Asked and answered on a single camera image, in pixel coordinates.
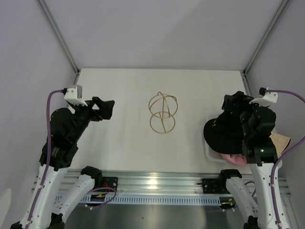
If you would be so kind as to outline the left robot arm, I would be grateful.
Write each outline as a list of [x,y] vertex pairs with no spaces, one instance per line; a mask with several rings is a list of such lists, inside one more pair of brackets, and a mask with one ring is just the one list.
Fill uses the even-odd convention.
[[47,113],[48,136],[40,157],[38,181],[30,206],[24,217],[11,225],[12,229],[62,229],[87,193],[104,189],[102,171],[86,166],[68,192],[56,200],[61,182],[78,151],[78,140],[90,122],[111,119],[115,101],[93,97],[84,105],[69,104],[74,112],[60,108]]

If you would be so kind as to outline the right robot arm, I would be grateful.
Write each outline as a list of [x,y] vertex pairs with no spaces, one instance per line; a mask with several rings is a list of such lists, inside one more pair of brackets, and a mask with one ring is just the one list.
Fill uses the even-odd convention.
[[288,229],[278,184],[279,159],[270,137],[275,127],[275,112],[241,91],[225,95],[222,110],[237,117],[241,125],[242,151],[253,175],[256,198],[246,189],[237,170],[222,170],[218,189],[233,196],[245,229]]

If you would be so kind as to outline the pink bucket hat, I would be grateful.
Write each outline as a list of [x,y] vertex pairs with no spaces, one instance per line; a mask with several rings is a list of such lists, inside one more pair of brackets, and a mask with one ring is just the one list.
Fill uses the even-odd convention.
[[228,154],[221,154],[222,158],[237,166],[245,166],[247,164],[247,159],[244,155],[228,155]]

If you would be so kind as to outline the beige bucket hat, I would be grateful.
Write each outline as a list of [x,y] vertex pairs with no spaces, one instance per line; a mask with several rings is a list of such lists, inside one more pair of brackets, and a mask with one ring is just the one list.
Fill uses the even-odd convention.
[[280,156],[287,149],[291,141],[291,138],[284,135],[280,135],[275,132],[271,132],[270,138],[274,146],[276,147],[276,152],[278,156]]

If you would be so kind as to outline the black smiley bucket hat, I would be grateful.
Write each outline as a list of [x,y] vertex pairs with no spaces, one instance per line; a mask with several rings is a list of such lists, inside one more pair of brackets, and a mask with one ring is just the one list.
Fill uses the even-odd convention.
[[244,132],[240,119],[223,112],[217,118],[207,121],[203,136],[208,146],[215,152],[225,155],[242,155]]

